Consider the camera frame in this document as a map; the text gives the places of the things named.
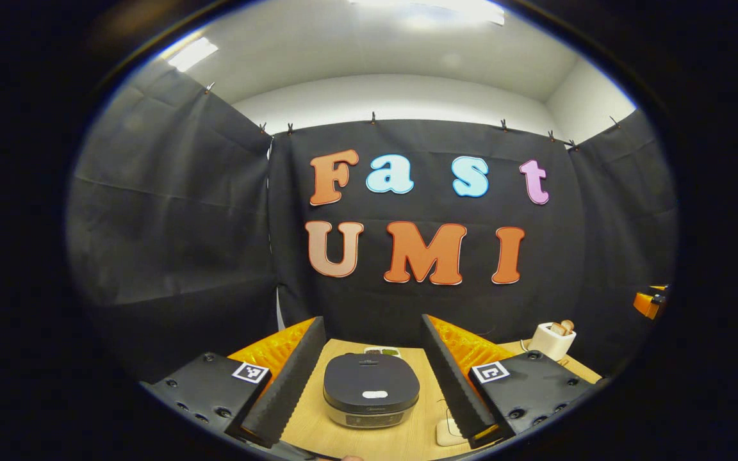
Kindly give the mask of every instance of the black curtain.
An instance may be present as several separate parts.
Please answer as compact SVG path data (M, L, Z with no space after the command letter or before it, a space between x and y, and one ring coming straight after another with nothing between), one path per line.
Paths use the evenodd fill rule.
M652 325L632 305L636 292L673 280L676 189L642 111L570 154L585 213L586 259L572 318L578 336L569 353L599 373L613 373Z
M354 149L348 186L334 204L310 205L318 156ZM374 193L366 187L370 163L399 154L411 163L415 186L408 193ZM453 189L453 160L483 158L489 189L477 198ZM546 170L544 205L527 195L519 167L536 160ZM490 341L530 337L539 322L575 317L582 285L585 222L577 175L566 149L538 134L488 125L438 120L340 123L277 134L270 154L270 236L279 277L281 313L287 325L315 315L329 336L370 344L420 347L422 313L450 321ZM357 268L343 278L326 277L310 265L308 221L330 222L328 257L340 262L341 222L360 222ZM460 253L463 282L437 286L414 279L389 283L392 236L389 222L414 222L429 244L445 223L468 229ZM495 285L500 227L520 227L520 280Z
M70 265L138 379L275 332L269 144L163 61L131 76L97 118L70 185Z
M571 318L578 333L570 353L598 373L632 353L652 321L633 308L638 291L670 283L676 259L677 202L656 134L635 111L569 149L545 136L486 125L435 120L340 123L278 134L270 155L270 235L287 324L323 315L328 334L349 341L419 346L421 313L453 322L494 342L530 338L538 323ZM354 149L339 202L310 205L322 155ZM399 154L410 161L414 188L367 189L371 161ZM483 158L489 189L479 198L454 192L454 158ZM527 196L519 166L536 160L550 199ZM327 256L343 257L341 222L361 222L357 268L343 278L311 267L304 224L332 225ZM389 222L414 222L429 244L440 225L468 228L458 286L384 280L390 268ZM525 231L520 280L495 285L499 227Z

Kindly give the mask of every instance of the ceiling light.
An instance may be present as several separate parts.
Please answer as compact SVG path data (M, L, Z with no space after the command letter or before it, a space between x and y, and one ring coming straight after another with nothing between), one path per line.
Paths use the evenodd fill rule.
M181 49L184 49L185 46L193 43L196 38L200 38L201 35L201 30L196 30L192 34L185 35L184 38L179 39L179 41L175 42L174 44L167 47L166 50L162 51L161 54L158 55L158 57L161 59L169 59L172 55L178 53L179 51L181 51Z
M500 5L488 0L349 0L350 3L361 3L373 6L427 5L459 12L469 18L494 22L499 26L505 24L505 10Z
M437 29L439 24L427 15L413 15L404 20L405 26L413 30Z
M179 71L184 72L217 50L217 46L211 44L206 37L202 37L194 41L192 44L185 46L181 52L178 52L178 54L173 56L173 58L168 62Z

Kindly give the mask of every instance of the rice cooker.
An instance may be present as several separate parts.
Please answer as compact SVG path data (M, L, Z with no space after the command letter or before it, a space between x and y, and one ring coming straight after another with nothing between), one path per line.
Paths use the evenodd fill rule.
M404 422L418 403L420 383L391 355L347 353L326 365L323 397L332 421L347 427L389 427Z

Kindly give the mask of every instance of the ceiling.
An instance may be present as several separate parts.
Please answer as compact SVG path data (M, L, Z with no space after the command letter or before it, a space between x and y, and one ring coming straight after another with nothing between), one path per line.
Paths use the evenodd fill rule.
M218 50L186 71L228 103L317 79L437 76L545 102L577 54L506 14L504 26L433 6L267 0L200 31Z

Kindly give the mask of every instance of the black foam pad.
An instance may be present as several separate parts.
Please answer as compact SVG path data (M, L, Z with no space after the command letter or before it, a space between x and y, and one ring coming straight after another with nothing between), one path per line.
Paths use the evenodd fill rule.
M281 373L244 418L241 427L249 432L243 434L244 437L267 448L281 440L284 427L290 422L325 344L323 317L318 317L293 350ZM237 428L230 426L227 432L230 431L236 432Z
M425 356L429 359L460 434L469 439L494 425L494 416L463 376L427 315L422 316L421 332Z

